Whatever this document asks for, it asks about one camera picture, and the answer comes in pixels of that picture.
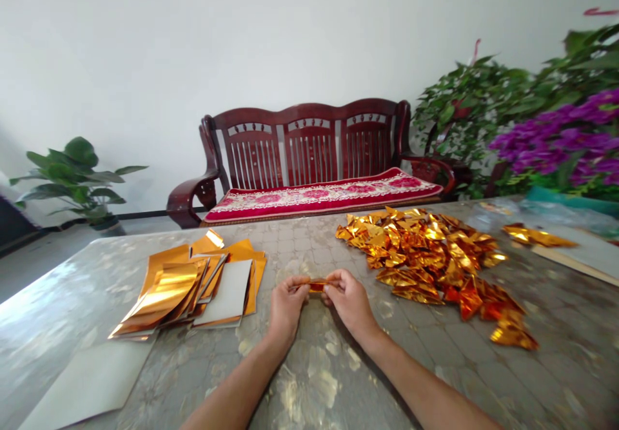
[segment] purple orchid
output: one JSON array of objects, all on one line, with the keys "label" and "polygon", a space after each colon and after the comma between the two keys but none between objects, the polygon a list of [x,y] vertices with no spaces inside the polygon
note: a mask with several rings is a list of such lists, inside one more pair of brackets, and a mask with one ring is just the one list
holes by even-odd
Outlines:
[{"label": "purple orchid", "polygon": [[601,178],[619,185],[619,135],[608,125],[619,122],[619,88],[591,96],[580,106],[565,105],[517,124],[489,145],[500,159],[512,162],[516,175],[556,172],[579,155],[570,176],[574,187]]}]

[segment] hand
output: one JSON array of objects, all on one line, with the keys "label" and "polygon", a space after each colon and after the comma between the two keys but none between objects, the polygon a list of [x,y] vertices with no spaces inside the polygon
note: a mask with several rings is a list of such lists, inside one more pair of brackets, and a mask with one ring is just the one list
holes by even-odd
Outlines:
[{"label": "hand", "polygon": [[309,281],[309,277],[301,275],[288,277],[271,292],[271,322],[268,335],[274,340],[285,341],[288,347],[295,340],[301,307],[310,292],[309,285],[301,284]]},{"label": "hand", "polygon": [[322,299],[327,306],[335,306],[355,340],[363,346],[365,339],[380,334],[364,286],[346,269],[337,269],[326,278],[331,285],[325,285]]}]

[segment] wooden bench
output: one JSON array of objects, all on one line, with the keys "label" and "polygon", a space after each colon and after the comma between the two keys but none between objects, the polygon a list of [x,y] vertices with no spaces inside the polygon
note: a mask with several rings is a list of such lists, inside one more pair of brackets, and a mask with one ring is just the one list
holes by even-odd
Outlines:
[{"label": "wooden bench", "polygon": [[[362,99],[340,107],[308,103],[279,112],[239,108],[215,117],[207,115],[199,127],[206,172],[172,191],[168,215],[181,228],[197,227],[201,220],[193,209],[193,198],[207,210],[215,207],[217,179],[228,193],[231,186],[270,190],[384,173],[399,167],[402,152],[409,149],[409,121],[407,101],[383,99]],[[415,177],[436,182],[443,176],[446,182],[440,193],[411,202],[436,202],[451,193],[455,180],[447,164],[423,157],[406,160]]]}]

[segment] gold foil paper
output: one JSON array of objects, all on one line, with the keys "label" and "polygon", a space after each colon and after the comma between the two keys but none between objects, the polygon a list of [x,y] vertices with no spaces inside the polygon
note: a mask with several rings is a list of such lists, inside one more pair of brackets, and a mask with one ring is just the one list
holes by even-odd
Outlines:
[{"label": "gold foil paper", "polygon": [[[517,235],[523,234],[522,227],[514,230]],[[534,231],[533,235],[540,238],[539,233]],[[482,268],[507,260],[507,255],[497,251],[498,244],[491,235],[451,216],[387,207],[367,216],[349,214],[347,225],[338,226],[335,236],[361,249],[371,269],[382,269],[376,279],[391,286],[392,294],[425,304],[458,304],[465,321],[477,313],[484,320],[506,317],[513,325],[501,341],[512,341],[517,329],[514,326],[519,325],[513,319],[522,318],[524,309],[503,288],[478,276]],[[548,243],[552,236],[541,237]],[[522,333],[523,328],[518,330],[518,341],[511,344],[521,346],[520,342],[526,343],[523,338],[535,342],[528,333]]]},{"label": "gold foil paper", "polygon": [[527,229],[524,224],[506,225],[503,226],[503,230],[508,233],[513,240],[525,245],[540,244],[547,248],[557,246],[578,246],[578,243],[565,240],[561,237],[557,237],[556,235],[551,235],[548,232]]},{"label": "gold foil paper", "polygon": [[503,311],[498,320],[498,327],[492,333],[490,339],[498,344],[520,346],[531,351],[540,347],[525,328],[522,314],[510,309]]},{"label": "gold foil paper", "polygon": [[257,293],[266,266],[264,252],[254,251],[249,240],[224,248],[221,236],[209,229],[191,245],[181,245],[150,256],[138,301],[110,338],[137,338],[136,335],[142,333],[148,338],[157,328],[189,322],[201,316],[207,302],[217,296],[225,262],[248,259],[253,262],[244,315],[256,312]]}]

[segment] seat cushion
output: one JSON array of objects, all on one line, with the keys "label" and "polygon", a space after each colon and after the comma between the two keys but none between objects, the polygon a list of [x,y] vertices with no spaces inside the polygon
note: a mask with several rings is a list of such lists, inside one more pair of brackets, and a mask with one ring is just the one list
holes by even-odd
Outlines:
[{"label": "seat cushion", "polygon": [[378,175],[320,184],[239,190],[233,188],[204,218],[208,225],[285,219],[432,202],[443,187],[398,168]]}]

